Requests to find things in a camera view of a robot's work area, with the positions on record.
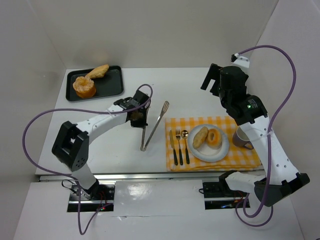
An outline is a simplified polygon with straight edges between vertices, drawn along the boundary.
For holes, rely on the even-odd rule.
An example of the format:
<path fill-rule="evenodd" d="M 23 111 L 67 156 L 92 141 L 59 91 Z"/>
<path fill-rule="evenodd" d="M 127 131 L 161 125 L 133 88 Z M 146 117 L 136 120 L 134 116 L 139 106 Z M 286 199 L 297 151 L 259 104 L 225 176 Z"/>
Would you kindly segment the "metal serving tongs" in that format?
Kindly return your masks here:
<path fill-rule="evenodd" d="M 156 129 L 158 128 L 163 116 L 165 115 L 165 113 L 167 112 L 167 110 L 169 109 L 170 103 L 168 101 L 165 101 L 162 109 L 160 111 L 160 114 L 157 118 L 157 121 L 155 123 L 155 126 L 153 127 L 150 135 L 148 136 L 146 143 L 145 143 L 145 137 L 146 137 L 146 126 L 142 129 L 142 136 L 141 136 L 141 144 L 140 144 L 140 151 L 145 152 L 147 150 L 147 147 L 156 131 Z"/>

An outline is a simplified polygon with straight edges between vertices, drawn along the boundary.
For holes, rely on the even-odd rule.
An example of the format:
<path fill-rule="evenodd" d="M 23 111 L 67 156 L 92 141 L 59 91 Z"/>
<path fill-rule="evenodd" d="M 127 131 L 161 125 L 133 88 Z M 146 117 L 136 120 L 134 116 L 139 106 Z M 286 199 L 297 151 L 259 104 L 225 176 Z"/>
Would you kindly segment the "small oval bread roll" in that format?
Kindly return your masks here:
<path fill-rule="evenodd" d="M 195 134 L 192 142 L 193 148 L 198 149 L 205 142 L 208 132 L 208 128 L 204 126 Z"/>

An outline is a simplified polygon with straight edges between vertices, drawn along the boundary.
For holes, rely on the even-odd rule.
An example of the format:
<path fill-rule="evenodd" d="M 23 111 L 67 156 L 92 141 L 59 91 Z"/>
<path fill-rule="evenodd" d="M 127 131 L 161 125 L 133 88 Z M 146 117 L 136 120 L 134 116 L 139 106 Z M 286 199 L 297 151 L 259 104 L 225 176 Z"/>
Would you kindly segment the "orange ring donut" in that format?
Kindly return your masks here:
<path fill-rule="evenodd" d="M 216 128 L 209 129 L 206 137 L 206 143 L 213 148 L 219 147 L 222 143 L 222 135 L 220 131 Z"/>

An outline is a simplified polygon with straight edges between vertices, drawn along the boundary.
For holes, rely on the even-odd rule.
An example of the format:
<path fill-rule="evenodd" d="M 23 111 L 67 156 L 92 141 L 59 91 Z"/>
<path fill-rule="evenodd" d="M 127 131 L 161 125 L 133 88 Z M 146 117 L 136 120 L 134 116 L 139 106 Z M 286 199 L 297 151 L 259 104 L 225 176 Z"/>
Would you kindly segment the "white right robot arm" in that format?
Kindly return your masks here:
<path fill-rule="evenodd" d="M 206 90 L 210 81 L 214 81 L 210 92 L 219 97 L 222 107 L 248 137 L 266 176 L 230 170 L 219 177 L 219 182 L 228 190 L 254 193 L 264 206 L 272 207 L 308 184 L 310 178 L 288 158 L 262 100 L 247 92 L 249 59 L 235 56 L 231 61 L 225 67 L 211 64 L 201 89 Z"/>

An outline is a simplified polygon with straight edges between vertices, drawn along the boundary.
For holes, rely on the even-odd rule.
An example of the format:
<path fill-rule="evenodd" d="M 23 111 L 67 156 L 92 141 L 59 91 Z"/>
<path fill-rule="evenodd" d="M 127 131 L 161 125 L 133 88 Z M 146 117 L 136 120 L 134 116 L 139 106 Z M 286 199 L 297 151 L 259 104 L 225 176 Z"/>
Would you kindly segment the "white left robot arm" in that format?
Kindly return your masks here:
<path fill-rule="evenodd" d="M 99 181 L 91 172 L 87 161 L 89 146 L 99 136 L 112 128 L 130 122 L 134 128 L 147 126 L 149 96 L 137 90 L 133 97 L 122 98 L 105 112 L 78 123 L 64 122 L 57 134 L 51 152 L 75 177 L 88 197 L 95 198 Z"/>

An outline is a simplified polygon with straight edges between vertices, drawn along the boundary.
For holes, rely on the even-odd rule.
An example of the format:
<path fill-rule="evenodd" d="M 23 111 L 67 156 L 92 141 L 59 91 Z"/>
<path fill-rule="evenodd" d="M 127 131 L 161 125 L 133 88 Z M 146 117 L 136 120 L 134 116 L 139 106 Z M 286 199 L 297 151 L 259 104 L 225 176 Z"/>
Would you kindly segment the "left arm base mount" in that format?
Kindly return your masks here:
<path fill-rule="evenodd" d="M 67 206 L 68 213 L 76 213 L 78 211 L 79 193 L 78 186 L 74 181 L 63 180 L 61 186 L 69 190 L 69 200 Z M 83 189 L 80 191 L 80 211 L 81 212 L 113 212 L 114 211 L 114 197 L 115 197 L 116 183 L 114 181 L 102 182 L 99 185 L 97 193 L 90 195 Z"/>

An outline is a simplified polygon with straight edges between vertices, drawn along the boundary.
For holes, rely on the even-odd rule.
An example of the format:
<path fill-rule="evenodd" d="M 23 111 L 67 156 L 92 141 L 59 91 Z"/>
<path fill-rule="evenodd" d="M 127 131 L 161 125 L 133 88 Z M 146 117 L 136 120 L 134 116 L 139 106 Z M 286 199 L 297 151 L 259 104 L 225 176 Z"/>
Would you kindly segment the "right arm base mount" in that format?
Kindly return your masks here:
<path fill-rule="evenodd" d="M 226 178 L 235 172 L 236 170 L 230 170 L 219 176 L 218 181 L 202 183 L 198 192 L 204 197 L 205 210 L 234 209 L 237 205 L 243 207 L 247 193 L 231 190 L 226 182 Z"/>

